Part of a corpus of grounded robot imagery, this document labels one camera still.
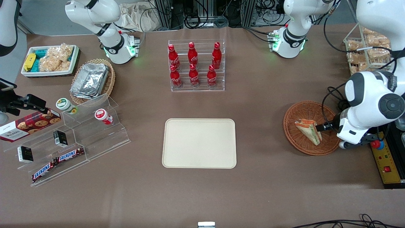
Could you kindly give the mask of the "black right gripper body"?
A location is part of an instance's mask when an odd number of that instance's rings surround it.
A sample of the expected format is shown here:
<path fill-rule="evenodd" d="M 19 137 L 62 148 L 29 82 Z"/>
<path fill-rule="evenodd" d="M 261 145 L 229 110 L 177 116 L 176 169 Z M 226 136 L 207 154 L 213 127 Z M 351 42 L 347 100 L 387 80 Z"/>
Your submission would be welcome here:
<path fill-rule="evenodd" d="M 28 95 L 19 96 L 14 92 L 1 92 L 0 94 L 0 111 L 15 116 L 20 114 L 20 110 L 28 110 L 25 101 Z"/>

